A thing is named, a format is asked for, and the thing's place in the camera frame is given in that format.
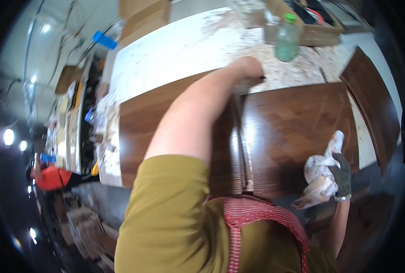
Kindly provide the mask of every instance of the blue object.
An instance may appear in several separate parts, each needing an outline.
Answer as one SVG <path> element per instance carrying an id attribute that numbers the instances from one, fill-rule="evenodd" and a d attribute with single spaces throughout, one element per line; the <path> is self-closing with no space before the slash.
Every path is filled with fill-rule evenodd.
<path id="1" fill-rule="evenodd" d="M 90 122 L 92 117 L 93 117 L 92 108 L 90 108 L 89 112 L 87 112 L 87 114 L 84 116 L 84 120 L 86 122 Z"/>
<path id="2" fill-rule="evenodd" d="M 45 153 L 41 153 L 40 154 L 40 162 L 55 164 L 55 162 L 57 162 L 57 157 L 50 156 L 50 155 L 45 154 Z"/>
<path id="3" fill-rule="evenodd" d="M 105 36 L 100 30 L 98 30 L 95 33 L 95 35 L 93 35 L 93 41 L 95 43 L 99 43 L 109 49 L 115 49 L 115 47 L 118 45 L 118 43 L 116 43 L 109 37 Z"/>

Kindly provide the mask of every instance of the red checkered apron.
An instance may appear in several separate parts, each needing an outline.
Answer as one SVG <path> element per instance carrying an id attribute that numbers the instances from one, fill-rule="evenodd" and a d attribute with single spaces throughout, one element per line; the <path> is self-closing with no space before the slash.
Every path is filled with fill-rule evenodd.
<path id="1" fill-rule="evenodd" d="M 306 259 L 309 247 L 305 240 L 304 229 L 290 211 L 249 195 L 240 195 L 238 198 L 222 197 L 222 199 L 225 221 L 231 229 L 229 273 L 236 273 L 239 269 L 241 228 L 259 220 L 277 221 L 295 235 L 302 254 L 302 273 L 309 271 Z"/>

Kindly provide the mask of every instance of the plastic bottle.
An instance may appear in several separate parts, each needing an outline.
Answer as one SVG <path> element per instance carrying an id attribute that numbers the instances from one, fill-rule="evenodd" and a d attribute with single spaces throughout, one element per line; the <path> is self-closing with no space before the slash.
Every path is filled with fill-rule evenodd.
<path id="1" fill-rule="evenodd" d="M 300 32 L 294 25 L 297 17 L 291 13 L 284 14 L 284 24 L 275 38 L 275 57 L 283 62 L 292 60 L 298 54 Z"/>
<path id="2" fill-rule="evenodd" d="M 118 18 L 115 20 L 114 24 L 107 31 L 107 33 L 103 33 L 101 30 L 98 30 L 92 37 L 93 41 L 109 49 L 114 49 L 117 46 L 119 38 L 122 34 L 125 21 L 125 19 Z"/>

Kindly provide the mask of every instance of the green bottle cap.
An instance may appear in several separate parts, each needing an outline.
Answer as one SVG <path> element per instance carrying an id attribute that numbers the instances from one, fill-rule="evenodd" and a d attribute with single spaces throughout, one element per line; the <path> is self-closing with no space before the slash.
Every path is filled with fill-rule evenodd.
<path id="1" fill-rule="evenodd" d="M 295 21 L 297 19 L 296 16 L 291 13 L 285 13 L 284 18 L 286 18 L 287 23 L 291 23 L 291 24 L 295 23 Z"/>

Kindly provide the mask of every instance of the dust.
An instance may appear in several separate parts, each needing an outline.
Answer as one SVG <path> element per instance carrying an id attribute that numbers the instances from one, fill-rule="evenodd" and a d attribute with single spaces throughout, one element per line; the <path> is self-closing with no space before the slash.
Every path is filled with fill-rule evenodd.
<path id="1" fill-rule="evenodd" d="M 298 55 L 292 61 L 282 62 L 274 56 L 273 46 L 257 44 L 239 49 L 231 56 L 231 61 L 243 56 L 259 60 L 266 77 L 265 82 L 252 87 L 250 93 L 324 83 L 319 69 L 321 65 L 316 58 L 319 56 L 307 47 L 301 46 Z"/>
<path id="2" fill-rule="evenodd" d="M 214 35 L 222 28 L 238 27 L 243 28 L 243 23 L 234 11 L 223 11 L 217 14 L 211 14 L 204 18 L 206 21 L 202 27 L 204 39 Z"/>

